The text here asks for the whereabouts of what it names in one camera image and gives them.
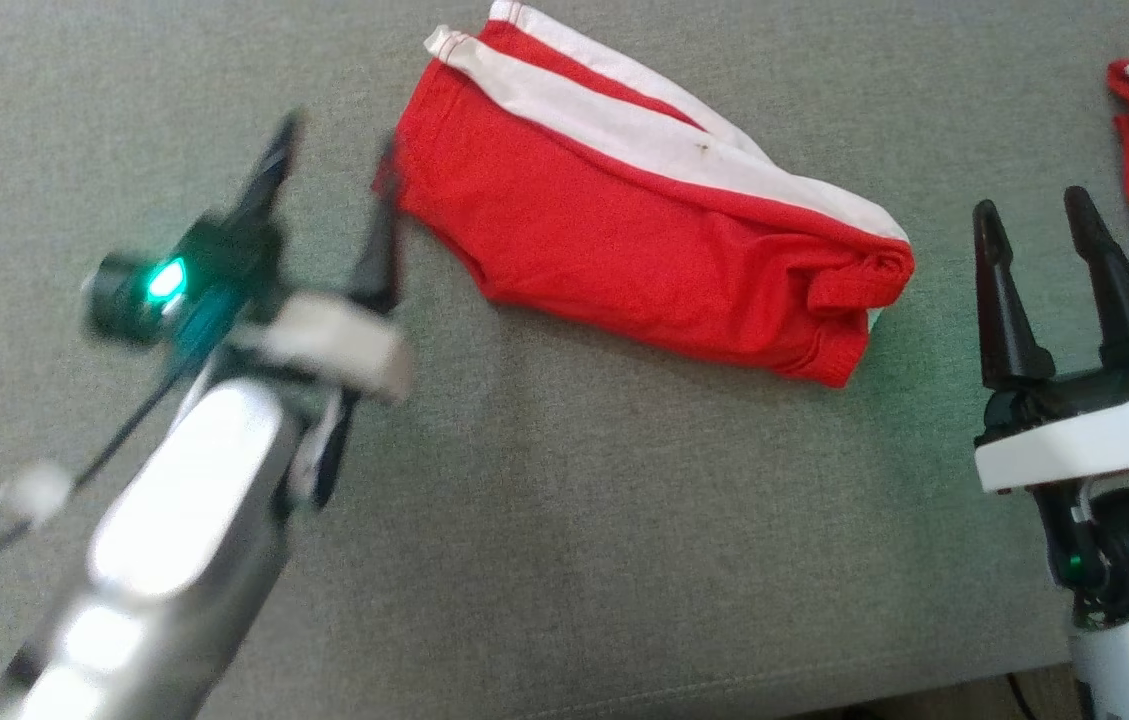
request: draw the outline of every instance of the cable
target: cable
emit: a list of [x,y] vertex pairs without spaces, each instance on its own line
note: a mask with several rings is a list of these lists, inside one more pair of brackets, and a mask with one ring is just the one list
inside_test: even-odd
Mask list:
[[1009,673],[1004,675],[1004,678],[1008,681],[1008,690],[1013,691],[1013,700],[1017,701],[1017,710],[1022,717],[1025,717],[1026,720],[1039,720],[1035,712],[1031,710],[1031,705],[1026,705],[1026,696],[1022,694],[1022,687],[1017,684],[1017,675]]
[[[115,457],[116,451],[120,450],[120,446],[124,445],[124,441],[133,433],[133,430],[138,429],[138,425],[142,424],[145,416],[151,414],[154,406],[160,404],[160,401],[168,395],[168,392],[176,386],[181,376],[193,368],[194,361],[186,361],[184,365],[176,368],[174,372],[166,374],[165,379],[156,386],[156,389],[151,395],[147,396],[142,401],[142,405],[139,405],[133,414],[129,415],[129,420],[124,421],[124,424],[120,425],[120,429],[111,437],[110,442],[102,448],[102,451],[97,456],[93,457],[93,462],[89,462],[87,468],[84,473],[76,475],[75,477],[75,492],[78,492],[80,488],[87,486],[88,483],[97,478],[97,475],[107,462],[111,462],[112,457]],[[17,523],[14,527],[8,528],[0,533],[0,553],[7,551],[17,541],[26,537],[26,533],[29,533],[32,524],[29,521]]]

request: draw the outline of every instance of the gray tablecloth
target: gray tablecloth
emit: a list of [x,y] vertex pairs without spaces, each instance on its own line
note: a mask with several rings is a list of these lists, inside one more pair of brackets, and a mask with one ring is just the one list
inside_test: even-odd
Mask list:
[[[360,413],[334,504],[294,528],[204,715],[759,719],[1062,660],[1034,507],[981,495],[972,469],[970,213],[998,202],[1038,335],[1064,369],[1094,363],[1061,196],[1085,184],[1128,240],[1103,76],[1129,55],[1129,5],[540,6],[785,169],[878,201],[919,272],[832,392],[496,309],[410,234],[417,394]],[[421,41],[485,9],[0,0],[0,482],[79,466],[154,380],[151,359],[80,339],[80,279],[230,201],[295,105],[288,270],[339,282]],[[0,670],[159,432],[0,560]]]

